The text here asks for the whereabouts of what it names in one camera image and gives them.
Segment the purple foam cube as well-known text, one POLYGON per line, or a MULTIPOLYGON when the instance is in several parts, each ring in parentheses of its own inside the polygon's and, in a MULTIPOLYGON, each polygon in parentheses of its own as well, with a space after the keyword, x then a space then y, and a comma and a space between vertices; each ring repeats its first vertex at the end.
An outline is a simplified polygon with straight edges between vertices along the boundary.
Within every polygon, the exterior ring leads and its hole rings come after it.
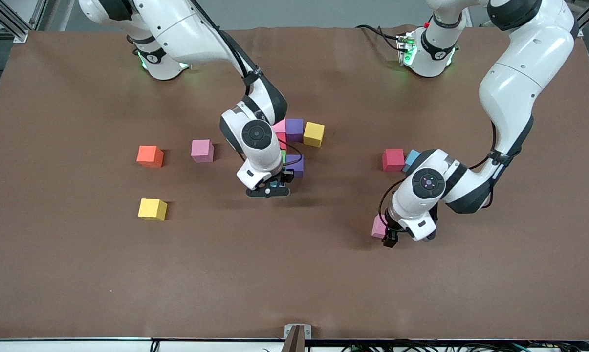
POLYGON ((291 171, 294 177, 304 176, 304 156, 302 154, 286 154, 284 169, 291 171))
POLYGON ((286 119, 286 137, 288 142, 303 143, 304 120, 297 118, 286 119))

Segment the yellow foam cube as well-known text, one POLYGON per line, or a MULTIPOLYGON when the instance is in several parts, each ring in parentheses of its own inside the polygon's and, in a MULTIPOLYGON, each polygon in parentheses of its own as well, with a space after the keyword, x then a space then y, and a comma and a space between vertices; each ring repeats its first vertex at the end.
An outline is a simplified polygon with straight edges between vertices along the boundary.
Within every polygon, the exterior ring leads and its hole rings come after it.
POLYGON ((323 142, 325 125, 307 122, 303 134, 303 144, 320 148, 323 142))
POLYGON ((166 219, 168 204, 160 199, 141 198, 138 218, 163 222, 166 219))

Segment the brown table cover mat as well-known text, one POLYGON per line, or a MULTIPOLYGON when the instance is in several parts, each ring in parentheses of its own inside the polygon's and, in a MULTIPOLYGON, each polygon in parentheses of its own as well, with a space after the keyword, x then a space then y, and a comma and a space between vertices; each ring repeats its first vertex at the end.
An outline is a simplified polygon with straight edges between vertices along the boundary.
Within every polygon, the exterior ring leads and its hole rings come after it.
POLYGON ((491 207, 439 208, 431 242, 371 236, 401 173, 385 149, 491 145, 478 98, 509 40, 469 28, 443 75, 414 76, 359 29, 232 31, 288 101, 325 125, 287 198, 249 198, 221 114, 227 63, 160 82, 123 33, 32 33, 0 78, 0 338, 589 339, 589 55, 582 39, 538 96, 491 207), (209 139, 214 162, 196 163, 209 139), (163 167, 136 163, 140 145, 163 167), (138 218, 141 198, 168 204, 138 218))

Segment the orange foam cube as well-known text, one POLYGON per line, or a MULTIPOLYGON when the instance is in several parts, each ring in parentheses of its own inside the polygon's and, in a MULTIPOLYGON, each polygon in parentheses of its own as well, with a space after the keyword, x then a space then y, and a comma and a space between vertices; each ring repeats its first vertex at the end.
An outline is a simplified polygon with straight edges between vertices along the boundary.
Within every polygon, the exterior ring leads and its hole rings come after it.
POLYGON ((140 145, 136 156, 136 163, 148 169, 163 167, 164 152, 156 145, 140 145))

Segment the aluminium frame profile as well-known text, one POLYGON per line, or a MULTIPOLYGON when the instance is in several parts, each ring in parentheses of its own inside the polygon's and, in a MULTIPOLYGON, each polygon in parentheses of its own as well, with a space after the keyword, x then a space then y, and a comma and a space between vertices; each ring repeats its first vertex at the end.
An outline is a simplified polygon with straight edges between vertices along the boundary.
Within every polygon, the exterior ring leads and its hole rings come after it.
POLYGON ((565 0, 565 2, 575 18, 571 33, 574 37, 583 37, 582 29, 589 23, 589 0, 565 0))
POLYGON ((31 26, 3 0, 0 0, 0 24, 14 37, 14 43, 26 43, 28 32, 32 30, 31 26))

